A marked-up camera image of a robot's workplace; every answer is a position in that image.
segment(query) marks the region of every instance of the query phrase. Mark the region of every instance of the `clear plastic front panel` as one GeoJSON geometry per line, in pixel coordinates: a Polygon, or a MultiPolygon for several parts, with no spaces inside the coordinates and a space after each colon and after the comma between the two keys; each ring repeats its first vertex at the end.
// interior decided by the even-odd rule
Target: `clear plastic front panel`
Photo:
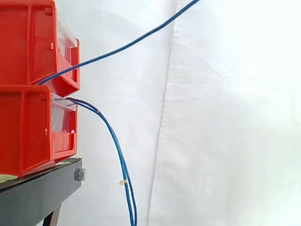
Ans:
{"type": "Polygon", "coordinates": [[[74,111],[76,111],[75,104],[52,94],[52,132],[72,133],[70,129],[70,114],[74,111]]]}

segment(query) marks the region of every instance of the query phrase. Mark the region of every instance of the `white cloth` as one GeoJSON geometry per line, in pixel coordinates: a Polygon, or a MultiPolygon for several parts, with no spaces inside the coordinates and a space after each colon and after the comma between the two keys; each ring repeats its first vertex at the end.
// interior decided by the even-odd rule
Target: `white cloth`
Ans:
{"type": "Polygon", "coordinates": [[[297,5],[204,0],[175,22],[149,226],[301,225],[297,5]]]}

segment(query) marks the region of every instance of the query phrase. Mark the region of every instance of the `red storage bin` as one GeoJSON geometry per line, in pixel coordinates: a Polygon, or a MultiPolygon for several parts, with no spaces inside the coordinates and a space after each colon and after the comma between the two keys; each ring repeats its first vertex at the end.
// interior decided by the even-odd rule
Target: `red storage bin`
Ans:
{"type": "Polygon", "coordinates": [[[77,152],[77,106],[47,86],[0,85],[0,174],[22,177],[77,152]]]}
{"type": "MultiPolygon", "coordinates": [[[[79,63],[79,41],[53,0],[0,0],[0,34],[0,84],[37,84],[79,63]]],[[[79,69],[46,85],[65,97],[79,90],[79,69]]]]}

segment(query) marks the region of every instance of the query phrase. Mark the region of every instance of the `bolt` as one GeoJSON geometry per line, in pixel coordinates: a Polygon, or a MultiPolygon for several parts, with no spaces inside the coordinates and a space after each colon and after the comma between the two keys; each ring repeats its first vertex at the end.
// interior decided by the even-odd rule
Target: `bolt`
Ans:
{"type": "Polygon", "coordinates": [[[76,169],[74,171],[74,180],[84,181],[86,179],[86,169],[76,169]]]}

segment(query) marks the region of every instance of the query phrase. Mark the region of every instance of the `white fabric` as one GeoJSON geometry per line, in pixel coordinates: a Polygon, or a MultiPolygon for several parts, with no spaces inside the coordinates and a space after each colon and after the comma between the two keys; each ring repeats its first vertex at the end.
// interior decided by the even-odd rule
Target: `white fabric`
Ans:
{"type": "MultiPolygon", "coordinates": [[[[84,61],[188,2],[57,5],[84,61]]],[[[120,139],[139,226],[301,225],[299,8],[296,0],[202,0],[174,27],[81,69],[75,96],[99,107],[120,139]]],[[[113,142],[85,109],[78,157],[87,180],[63,203],[59,225],[129,225],[113,142]]]]}
{"type": "Polygon", "coordinates": [[[301,225],[298,5],[204,0],[175,22],[149,226],[301,225]]]}

